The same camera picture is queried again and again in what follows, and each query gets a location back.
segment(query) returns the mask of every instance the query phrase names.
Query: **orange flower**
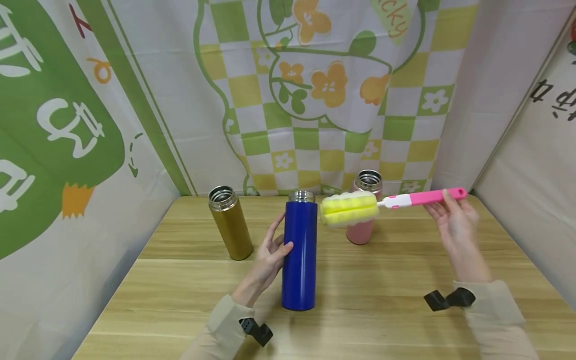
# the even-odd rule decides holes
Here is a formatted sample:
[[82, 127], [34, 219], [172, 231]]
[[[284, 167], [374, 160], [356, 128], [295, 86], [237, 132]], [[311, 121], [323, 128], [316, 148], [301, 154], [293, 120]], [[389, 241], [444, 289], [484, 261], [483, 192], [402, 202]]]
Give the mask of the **orange flower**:
[[381, 78], [369, 77], [364, 80], [360, 88], [360, 97], [366, 100], [367, 104], [379, 106], [386, 95], [386, 86], [390, 81], [390, 74]]
[[346, 100], [346, 69], [341, 62], [335, 61], [328, 66], [327, 74], [315, 71], [312, 74], [312, 98], [324, 99], [329, 108], [337, 108]]
[[292, 13], [300, 26], [298, 41], [302, 46], [312, 42], [315, 33], [328, 34], [332, 30], [332, 22], [328, 15], [316, 10], [319, 0], [296, 0]]
[[287, 62], [280, 63], [280, 71], [282, 72], [282, 78], [284, 80], [291, 80], [297, 84], [301, 84], [304, 82], [302, 79], [302, 72], [304, 71], [304, 65], [302, 64], [294, 64], [294, 66], [290, 66]]

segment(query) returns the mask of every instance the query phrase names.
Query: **white chinese character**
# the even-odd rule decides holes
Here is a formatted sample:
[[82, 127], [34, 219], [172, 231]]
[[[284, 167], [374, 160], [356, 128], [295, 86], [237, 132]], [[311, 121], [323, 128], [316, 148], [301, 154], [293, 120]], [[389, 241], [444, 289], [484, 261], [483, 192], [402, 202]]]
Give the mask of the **white chinese character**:
[[[48, 141], [56, 141], [58, 139], [70, 139], [74, 141], [74, 151], [72, 156], [75, 159], [80, 159], [85, 157], [94, 149], [98, 143], [99, 137], [104, 137], [104, 132], [102, 129], [102, 124], [100, 124], [94, 118], [94, 115], [90, 112], [88, 107], [82, 103], [80, 105], [73, 103], [74, 109], [76, 109], [76, 117], [70, 122], [66, 127], [58, 129], [52, 125], [51, 116], [60, 109], [66, 109], [68, 103], [62, 98], [53, 98], [44, 103], [38, 113], [36, 114], [36, 119], [42, 128], [50, 133], [48, 136]], [[82, 144], [82, 139], [73, 134], [72, 131], [80, 125], [80, 120], [84, 121], [88, 129], [93, 135], [90, 142], [86, 147]]]
[[18, 199], [24, 195], [36, 179], [28, 176], [26, 171], [8, 160], [0, 160], [0, 174], [6, 174], [10, 180], [0, 187], [0, 214], [3, 211], [13, 211], [18, 208]]
[[[42, 68], [40, 67], [40, 63], [44, 63], [42, 57], [34, 45], [32, 45], [30, 40], [20, 36], [18, 30], [16, 27], [14, 27], [14, 24], [12, 24], [12, 21], [10, 20], [10, 14], [12, 14], [12, 11], [10, 11], [10, 9], [8, 9], [6, 6], [0, 4], [0, 20], [2, 20], [0, 25], [2, 22], [6, 25], [5, 28], [0, 28], [0, 41], [11, 36], [16, 42], [15, 45], [12, 45], [7, 49], [0, 50], [0, 61], [22, 53], [24, 56], [26, 56], [26, 60], [28, 60], [34, 70], [42, 71]], [[30, 73], [31, 71], [25, 67], [0, 65], [0, 75], [4, 75], [5, 77], [19, 78]]]

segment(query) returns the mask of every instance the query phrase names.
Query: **wood grain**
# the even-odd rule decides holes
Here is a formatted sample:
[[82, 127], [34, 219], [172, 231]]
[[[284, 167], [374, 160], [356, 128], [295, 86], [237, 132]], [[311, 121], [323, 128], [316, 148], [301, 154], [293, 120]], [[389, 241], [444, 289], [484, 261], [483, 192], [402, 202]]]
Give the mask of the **wood grain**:
[[[286, 198], [241, 201], [259, 245]], [[517, 299], [541, 358], [576, 358], [576, 314], [480, 201], [470, 201], [482, 219], [486, 259]], [[74, 360], [178, 359], [252, 258], [229, 259], [206, 198], [177, 200]], [[452, 280], [421, 207], [382, 210], [372, 241], [361, 247], [344, 230], [319, 225], [316, 308], [284, 310], [277, 279], [255, 306], [273, 340], [262, 349], [247, 339], [236, 359], [479, 359], [462, 311], [433, 313], [423, 300], [436, 289], [448, 294]]]

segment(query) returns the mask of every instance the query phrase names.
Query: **gold thermos bottle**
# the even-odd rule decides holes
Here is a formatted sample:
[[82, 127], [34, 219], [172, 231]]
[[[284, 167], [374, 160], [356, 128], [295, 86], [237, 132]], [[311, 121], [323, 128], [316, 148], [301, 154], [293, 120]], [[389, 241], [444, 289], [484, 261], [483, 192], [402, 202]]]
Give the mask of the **gold thermos bottle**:
[[254, 251], [240, 199], [228, 186], [219, 186], [209, 194], [209, 206], [226, 249], [233, 260], [247, 259]]

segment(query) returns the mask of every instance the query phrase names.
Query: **black wrist strap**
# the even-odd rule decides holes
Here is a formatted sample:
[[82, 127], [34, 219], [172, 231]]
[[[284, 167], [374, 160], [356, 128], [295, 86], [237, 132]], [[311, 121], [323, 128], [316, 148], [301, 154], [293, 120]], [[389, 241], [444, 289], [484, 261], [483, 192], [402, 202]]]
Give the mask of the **black wrist strap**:
[[258, 326], [256, 320], [253, 318], [240, 320], [240, 326], [242, 326], [242, 330], [244, 330], [247, 335], [254, 337], [262, 347], [266, 346], [274, 336], [268, 325]]
[[446, 298], [440, 294], [440, 291], [436, 290], [424, 296], [424, 300], [426, 300], [432, 311], [440, 311], [449, 309], [453, 306], [458, 306], [459, 308], [469, 308], [476, 301], [476, 297], [470, 290], [459, 287]]

